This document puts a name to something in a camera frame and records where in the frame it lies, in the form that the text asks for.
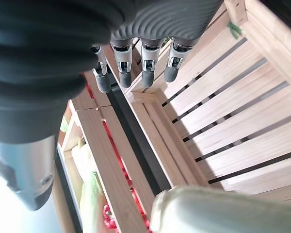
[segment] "light wooden slat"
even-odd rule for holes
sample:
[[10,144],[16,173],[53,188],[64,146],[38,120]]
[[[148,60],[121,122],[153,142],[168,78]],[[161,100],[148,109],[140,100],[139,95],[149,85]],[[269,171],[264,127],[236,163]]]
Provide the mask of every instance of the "light wooden slat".
[[164,174],[166,175],[170,185],[185,185],[186,182],[177,167],[176,162],[173,160],[167,146],[152,120],[150,119],[145,107],[140,103],[131,103],[132,110],[142,128],[157,160],[159,161]]
[[274,36],[265,31],[264,27],[249,16],[249,21],[242,28],[248,40],[265,56],[275,69],[291,84],[291,54]]
[[221,185],[226,191],[235,190],[249,195],[291,185],[291,158],[221,181]]
[[97,165],[98,175],[121,233],[146,233],[116,154],[95,109],[78,111],[81,128]]
[[174,124],[182,138],[242,107],[284,79],[266,63]]
[[198,162],[208,180],[291,152],[291,122]]
[[75,122],[75,115],[71,116],[67,132],[61,146],[62,151],[72,150],[78,144],[79,139],[82,137],[82,130]]
[[224,0],[231,21],[240,26],[247,21],[244,0]]
[[88,84],[90,85],[93,94],[94,94],[94,101],[97,104],[97,107],[103,107],[103,106],[110,106],[110,101],[108,99],[108,96],[101,91],[99,91],[96,78],[94,76],[94,73],[90,70],[87,72],[84,72],[84,75],[86,77],[86,80]]
[[168,134],[171,136],[175,146],[179,150],[181,156],[186,161],[187,165],[189,166],[191,172],[195,176],[195,179],[198,181],[200,186],[209,186],[206,177],[204,176],[202,170],[200,169],[199,165],[195,163],[193,155],[189,152],[186,145],[182,141],[182,138],[177,133],[176,129],[173,127],[172,123],[168,120],[168,116],[164,112],[162,106],[159,104],[158,101],[152,103],[156,113],[161,118],[163,126],[166,128]]
[[176,80],[172,83],[164,84],[162,90],[168,99],[242,39],[242,37],[240,37],[236,40],[232,36],[227,27],[228,22],[229,17],[227,13],[223,13],[220,19],[209,27],[209,30],[207,30],[198,41],[197,45],[194,47],[194,50],[198,52],[195,53],[192,51],[190,53],[194,58],[189,60],[186,64],[183,64]]
[[197,105],[204,98],[213,94],[220,87],[232,81],[262,58],[261,54],[257,52],[250,42],[245,42],[222,62],[171,100],[164,107],[167,115],[171,120],[175,119]]
[[151,209],[153,205],[154,195],[151,187],[140,167],[134,151],[125,135],[121,123],[119,122],[112,107],[103,107],[100,109],[102,116],[106,119],[106,123],[119,151],[119,154],[124,161],[124,166],[133,182],[133,186],[137,192],[139,200],[147,217],[151,217]]
[[134,91],[129,91],[125,96],[130,103],[151,103],[155,99],[155,94]]
[[174,161],[176,162],[179,170],[181,171],[184,179],[186,180],[187,184],[198,184],[198,181],[195,179],[193,173],[191,172],[189,166],[186,164],[184,158],[182,157],[180,151],[175,145],[171,135],[169,134],[168,130],[164,127],[164,123],[162,122],[161,118],[159,117],[156,109],[153,107],[151,103],[144,104],[150,118],[154,122],[157,130],[160,132],[164,143],[166,144],[168,150],[170,151],[171,156],[173,157]]
[[291,86],[214,126],[192,140],[210,153],[291,116]]
[[291,201],[291,185],[254,195],[257,198],[276,201]]
[[267,30],[291,53],[291,28],[259,0],[245,0],[245,4],[246,10],[250,13],[248,17],[253,16],[263,23]]
[[75,233],[75,228],[71,219],[69,208],[65,199],[65,194],[60,182],[58,171],[54,168],[54,184],[52,189],[52,197],[56,216],[58,217],[60,228],[63,233]]

